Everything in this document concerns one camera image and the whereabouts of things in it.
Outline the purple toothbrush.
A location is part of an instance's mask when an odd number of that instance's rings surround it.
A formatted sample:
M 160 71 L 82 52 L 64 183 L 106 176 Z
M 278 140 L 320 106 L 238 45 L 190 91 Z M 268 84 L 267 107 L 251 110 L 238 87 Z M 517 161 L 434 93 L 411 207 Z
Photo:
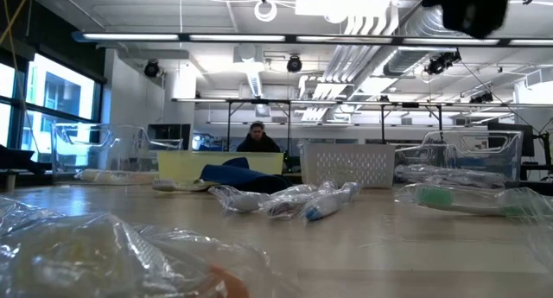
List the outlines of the purple toothbrush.
M 394 177 L 403 181 L 425 181 L 426 178 L 436 174 L 468 173 L 468 174 L 500 174 L 462 168 L 439 168 L 426 164 L 398 165 L 394 169 Z
M 502 174 L 436 174 L 426 178 L 425 181 L 436 185 L 478 187 L 487 189 L 505 188 L 505 177 Z

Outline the blue plastic scoop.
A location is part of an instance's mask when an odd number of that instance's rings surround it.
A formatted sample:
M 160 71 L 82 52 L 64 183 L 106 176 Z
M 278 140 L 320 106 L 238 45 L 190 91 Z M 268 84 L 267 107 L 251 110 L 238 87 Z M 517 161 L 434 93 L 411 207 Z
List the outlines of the blue plastic scoop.
M 200 179 L 254 193 L 273 194 L 292 187 L 292 183 L 280 174 L 251 170 L 245 157 L 233 158 L 220 165 L 207 164 Z

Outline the black monitor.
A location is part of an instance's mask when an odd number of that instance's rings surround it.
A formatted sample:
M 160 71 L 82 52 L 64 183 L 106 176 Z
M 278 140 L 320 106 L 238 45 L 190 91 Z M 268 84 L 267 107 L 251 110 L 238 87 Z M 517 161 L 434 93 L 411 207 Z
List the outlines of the black monitor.
M 190 124 L 149 124 L 147 132 L 154 142 L 181 145 L 182 150 L 189 148 Z
M 535 155 L 533 128 L 531 125 L 502 124 L 492 122 L 487 124 L 487 129 L 500 131 L 522 131 L 522 156 L 533 157 Z

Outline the clear plastic bin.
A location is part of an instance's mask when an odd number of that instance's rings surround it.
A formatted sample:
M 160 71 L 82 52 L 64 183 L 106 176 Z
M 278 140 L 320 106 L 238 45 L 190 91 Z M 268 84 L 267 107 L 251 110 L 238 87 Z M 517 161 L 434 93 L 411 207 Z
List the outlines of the clear plastic bin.
M 503 174 L 507 182 L 519 180 L 522 137 L 520 131 L 440 130 L 425 135 L 415 147 L 398 149 L 398 165 L 426 164 L 439 168 L 462 168 Z M 398 183 L 428 183 L 403 181 Z
M 84 169 L 158 171 L 159 151 L 181 145 L 157 143 L 143 127 L 122 124 L 56 124 L 51 128 L 55 184 L 92 184 L 74 176 Z

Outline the white perforated plastic basket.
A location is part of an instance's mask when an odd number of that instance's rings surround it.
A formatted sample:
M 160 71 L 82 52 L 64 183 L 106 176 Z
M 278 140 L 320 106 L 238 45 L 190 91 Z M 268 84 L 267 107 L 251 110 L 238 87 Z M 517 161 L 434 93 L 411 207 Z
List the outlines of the white perforated plastic basket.
M 302 181 L 341 187 L 357 182 L 363 188 L 392 188 L 395 147 L 387 144 L 304 143 L 299 147 Z

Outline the long ceiling light strip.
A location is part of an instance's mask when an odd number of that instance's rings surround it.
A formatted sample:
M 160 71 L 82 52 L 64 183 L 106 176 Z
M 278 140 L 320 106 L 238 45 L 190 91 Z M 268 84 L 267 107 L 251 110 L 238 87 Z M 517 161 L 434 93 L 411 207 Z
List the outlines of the long ceiling light strip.
M 77 42 L 201 42 L 283 43 L 354 46 L 453 47 L 453 48 L 553 48 L 553 38 L 419 37 L 399 35 L 241 35 L 185 33 L 86 33 L 73 32 Z

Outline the person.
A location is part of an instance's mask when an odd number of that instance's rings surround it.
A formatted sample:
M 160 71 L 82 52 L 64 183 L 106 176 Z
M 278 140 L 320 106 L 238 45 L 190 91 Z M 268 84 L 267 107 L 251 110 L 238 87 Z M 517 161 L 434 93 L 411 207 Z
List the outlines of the person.
M 237 147 L 238 152 L 280 153 L 280 147 L 264 131 L 264 124 L 255 122 L 250 126 L 244 141 Z

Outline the yellow plastic bin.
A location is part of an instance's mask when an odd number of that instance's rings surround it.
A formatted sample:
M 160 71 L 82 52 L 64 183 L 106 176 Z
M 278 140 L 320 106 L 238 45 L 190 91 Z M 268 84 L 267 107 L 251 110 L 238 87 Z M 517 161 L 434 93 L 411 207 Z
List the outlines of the yellow plastic bin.
M 157 153 L 159 178 L 174 182 L 200 178 L 206 165 L 221 165 L 235 158 L 245 157 L 251 170 L 265 174 L 281 174 L 284 154 L 219 151 L 159 151 Z

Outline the window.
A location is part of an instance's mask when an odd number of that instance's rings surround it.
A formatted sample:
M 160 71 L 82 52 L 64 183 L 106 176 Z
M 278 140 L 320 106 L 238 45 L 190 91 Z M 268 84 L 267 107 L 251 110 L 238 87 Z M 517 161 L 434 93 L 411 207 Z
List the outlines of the window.
M 50 163 L 52 128 L 98 122 L 102 91 L 100 83 L 41 54 L 16 64 L 0 56 L 0 145 Z

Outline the silver ventilation duct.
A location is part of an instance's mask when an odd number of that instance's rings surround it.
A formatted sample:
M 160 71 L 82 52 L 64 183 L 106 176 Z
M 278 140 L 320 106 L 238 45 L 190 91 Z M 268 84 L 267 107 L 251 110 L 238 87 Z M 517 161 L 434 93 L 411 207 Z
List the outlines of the silver ventilation duct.
M 399 29 L 400 35 L 421 37 L 461 37 L 462 33 L 446 29 L 442 24 L 442 8 L 419 8 Z M 437 47 L 395 47 L 384 64 L 384 76 L 402 76 L 416 67 L 429 55 L 446 52 Z

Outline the distant black workstation frame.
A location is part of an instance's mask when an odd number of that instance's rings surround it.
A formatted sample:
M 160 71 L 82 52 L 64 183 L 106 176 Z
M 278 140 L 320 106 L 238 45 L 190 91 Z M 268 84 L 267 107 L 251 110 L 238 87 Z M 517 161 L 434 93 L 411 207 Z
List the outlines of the distant black workstation frame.
M 227 108 L 227 139 L 230 139 L 230 126 L 231 119 L 234 110 L 232 105 L 238 103 L 240 105 L 287 105 L 288 109 L 283 110 L 287 116 L 288 121 L 286 123 L 280 123 L 280 125 L 286 125 L 288 127 L 288 136 L 291 132 L 291 108 L 293 105 L 312 105 L 322 106 L 323 108 L 332 108 L 334 106 L 353 105 L 353 106 L 376 106 L 381 116 L 381 140 L 385 143 L 385 107 L 390 106 L 394 108 L 403 109 L 416 109 L 416 108 L 429 108 L 429 114 L 438 121 L 438 129 L 443 130 L 443 107 L 448 106 L 447 103 L 419 103 L 419 102 L 382 102 L 382 101 L 343 101 L 343 100 L 290 100 L 290 99 L 275 99 L 275 98 L 172 98 L 172 102 L 177 103 L 225 103 Z

